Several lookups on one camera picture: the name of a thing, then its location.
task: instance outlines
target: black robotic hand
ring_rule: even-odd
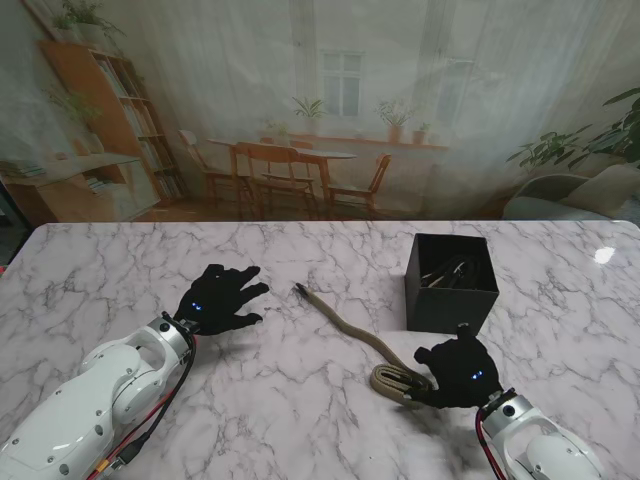
[[[259,272],[260,267],[249,267],[240,272],[233,268],[225,270],[222,265],[209,265],[180,300],[175,319],[199,324],[198,335],[217,335],[255,325],[262,320],[260,315],[235,313],[245,303],[269,291],[262,282],[241,290]]]
[[[429,367],[438,389],[410,389],[406,395],[412,400],[436,408],[482,407],[492,393],[502,392],[498,369],[485,346],[471,334],[468,325],[459,326],[457,335],[457,339],[431,350],[416,350],[414,358]]]

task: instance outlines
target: white marble surface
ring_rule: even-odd
[[[415,232],[483,235],[500,296],[482,331],[504,386],[640,472],[640,232],[615,222],[57,224],[0,279],[0,441],[94,346],[174,312],[209,263],[259,265],[261,325],[200,342],[193,374],[120,479],[490,479],[471,410],[408,412],[381,358],[291,290],[311,285],[414,365],[403,331]],[[614,248],[606,264],[598,249]]]

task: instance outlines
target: gray armchair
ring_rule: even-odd
[[[613,165],[594,178],[555,174],[527,182],[504,208],[505,220],[609,220],[640,188],[640,172]]]

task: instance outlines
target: wooden chair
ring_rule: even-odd
[[[266,144],[273,144],[273,138],[271,137],[262,137],[260,139],[260,143],[266,143]],[[309,142],[299,142],[297,140],[291,140],[289,142],[289,145],[291,145],[293,148],[305,148],[307,150],[313,150],[313,144],[309,143]],[[311,170],[309,169],[309,163],[308,162],[304,162],[305,166],[307,167],[307,176],[306,177],[295,177],[296,182],[306,182],[307,184],[309,184],[309,190],[311,191],[311,195],[313,195],[313,197],[315,198],[315,193],[313,192],[313,178],[311,178]],[[269,180],[289,180],[289,177],[286,175],[276,175],[271,173],[271,162],[267,163],[267,173],[263,173],[262,174],[265,178],[269,179]],[[269,195],[269,208],[273,207],[273,192],[271,190],[269,190],[268,192]]]
[[[205,176],[205,195],[208,198],[213,199],[213,208],[218,208],[218,185],[220,182],[220,186],[223,188],[231,188],[235,189],[236,185],[233,182],[233,177],[230,173],[220,172],[215,170],[207,165],[198,150],[197,144],[198,140],[193,132],[189,130],[178,130],[178,135],[180,136],[180,140],[186,147],[191,159],[196,163],[200,171]],[[238,175],[238,179],[240,182],[240,198],[243,196],[247,200],[247,204],[251,209],[252,198],[251,198],[251,188],[249,187],[247,175]]]
[[[364,199],[367,205],[367,212],[369,213],[369,218],[373,219],[374,214],[376,213],[375,209],[375,195],[380,188],[380,184],[382,183],[382,178],[384,177],[384,173],[387,171],[387,167],[391,162],[391,155],[387,153],[381,153],[376,159],[376,164],[378,168],[376,169],[376,173],[373,175],[373,180],[371,180],[371,184],[369,188],[366,190],[355,188],[355,187],[343,187],[340,185],[329,185],[329,208],[330,208],[330,216],[333,218],[333,209],[336,203],[336,195],[345,195],[350,197],[358,197]]]
[[[311,206],[318,218],[318,203],[313,196],[310,184],[306,181],[300,181],[293,173],[295,163],[304,163],[300,159],[298,152],[291,147],[281,147],[277,145],[262,145],[259,143],[238,143],[235,147],[236,155],[245,155],[249,161],[249,172],[251,185],[254,188],[255,197],[258,200],[258,211],[260,219],[264,220],[264,202],[262,201],[262,192],[267,191],[269,195],[269,210],[273,211],[272,192],[281,192],[291,194],[301,200],[298,202],[298,209],[302,213],[302,202],[304,202],[309,216],[311,217]],[[288,176],[279,176],[278,178],[262,179],[256,177],[253,162],[261,161],[267,163],[282,163],[287,165]]]

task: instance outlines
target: red cable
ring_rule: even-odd
[[[125,444],[131,439],[131,437],[133,436],[134,433],[136,433],[140,427],[142,427],[145,423],[147,423],[149,420],[151,420],[151,417],[153,417],[156,412],[158,410],[160,410],[160,407],[162,407],[162,405],[164,405],[164,402],[167,401],[167,398],[169,398],[169,395],[171,395],[173,393],[173,390],[171,390],[169,393],[167,393],[162,400],[160,400],[160,402],[158,402],[158,404],[153,407],[153,409],[147,414],[147,416],[144,418],[144,420],[142,420],[142,422],[140,422],[138,425],[136,425],[136,427],[131,430],[126,437],[124,437],[124,439],[113,449],[111,450],[111,453],[109,453],[109,455],[107,455],[107,460],[109,462],[111,462],[111,460],[113,459],[113,457],[115,457],[118,453],[120,453],[120,451],[125,447]],[[97,470],[94,470],[91,475],[89,475],[87,477],[87,480],[93,480],[94,478],[96,478],[101,472],[98,472]]]
[[[480,442],[480,446],[482,447],[482,450],[484,450],[484,454],[487,456],[487,460],[489,461],[489,465],[491,465],[491,469],[493,470],[493,473],[495,474],[495,476],[498,478],[498,480],[507,480],[504,474],[502,473],[502,470],[500,469],[498,462],[493,457],[493,453],[491,453],[491,450],[489,449],[489,445],[487,445],[487,441],[484,439],[484,434],[482,433],[482,423],[480,418],[481,417],[480,412],[481,410],[478,410],[478,413],[476,413],[476,435],[478,436],[478,441]]]

